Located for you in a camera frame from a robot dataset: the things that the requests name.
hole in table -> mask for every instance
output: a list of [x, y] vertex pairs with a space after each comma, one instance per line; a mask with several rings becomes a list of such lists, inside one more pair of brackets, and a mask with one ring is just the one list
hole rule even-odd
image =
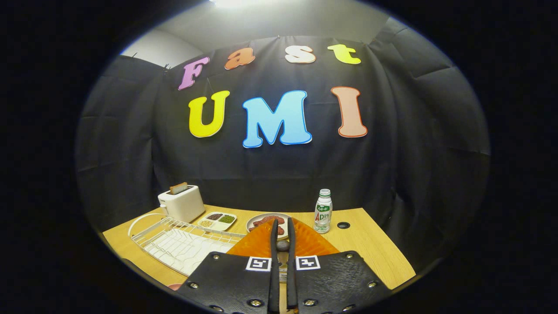
[[342, 221], [337, 224], [337, 227], [340, 229], [348, 229], [350, 227], [350, 223]]

white toaster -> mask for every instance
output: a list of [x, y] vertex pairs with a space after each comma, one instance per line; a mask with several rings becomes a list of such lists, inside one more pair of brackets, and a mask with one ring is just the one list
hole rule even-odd
[[165, 205], [166, 215], [184, 222], [191, 222], [205, 212], [204, 202], [201, 200], [200, 189], [196, 185], [188, 185], [188, 188], [176, 195], [171, 191], [161, 193], [158, 196], [159, 203]]

white plate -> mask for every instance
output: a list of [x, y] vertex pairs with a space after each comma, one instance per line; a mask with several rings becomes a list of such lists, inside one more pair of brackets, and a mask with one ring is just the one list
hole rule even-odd
[[277, 235], [277, 240], [286, 239], [288, 237], [287, 219], [291, 218], [291, 216], [286, 215], [284, 213], [263, 213], [263, 214], [260, 214], [258, 216], [254, 216], [254, 217], [250, 218], [250, 220], [248, 220], [248, 222], [246, 223], [246, 231], [250, 232], [249, 229], [254, 226], [255, 221], [262, 220], [264, 217], [267, 217], [267, 216], [278, 216], [278, 217], [281, 217], [285, 220], [285, 223], [282, 223], [282, 224], [278, 225], [279, 227], [283, 228], [285, 233], [283, 235]]
[[[208, 219], [209, 216], [215, 214], [215, 213], [220, 213], [223, 214], [221, 217], [219, 217], [217, 220], [211, 220]], [[233, 221], [231, 222], [220, 222], [219, 219], [223, 218], [225, 215], [227, 216], [232, 216], [234, 218]], [[200, 219], [198, 221], [198, 226], [204, 227], [204, 228], [210, 228], [213, 230], [217, 230], [217, 231], [225, 231], [227, 229], [229, 229], [229, 227], [237, 220], [237, 215], [231, 214], [231, 213], [224, 213], [224, 212], [211, 212], [207, 215], [205, 215], [202, 219]], [[202, 221], [209, 221], [212, 222], [212, 224], [210, 226], [202, 226], [201, 222]]]

divided plate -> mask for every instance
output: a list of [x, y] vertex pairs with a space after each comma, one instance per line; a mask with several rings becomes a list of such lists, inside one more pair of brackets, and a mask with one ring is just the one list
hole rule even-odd
[[[209, 216], [213, 215], [213, 214], [222, 214], [221, 217], [217, 218], [216, 220], [211, 220], [208, 219]], [[221, 222], [219, 221], [221, 218], [226, 216], [231, 216], [234, 218], [233, 221], [231, 222]], [[224, 212], [211, 212], [207, 215], [205, 215], [202, 219], [200, 219], [198, 221], [198, 226], [204, 227], [204, 228], [209, 228], [209, 229], [213, 229], [213, 230], [217, 230], [217, 231], [225, 231], [227, 229], [229, 229], [229, 227], [237, 220], [237, 215], [231, 214], [231, 213], [224, 213]]]

plastic bottle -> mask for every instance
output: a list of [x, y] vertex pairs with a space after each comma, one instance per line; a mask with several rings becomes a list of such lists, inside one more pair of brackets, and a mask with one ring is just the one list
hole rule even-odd
[[329, 231], [333, 203], [331, 202], [331, 192], [328, 189], [321, 189], [319, 196], [314, 210], [314, 230], [319, 234], [324, 234]]

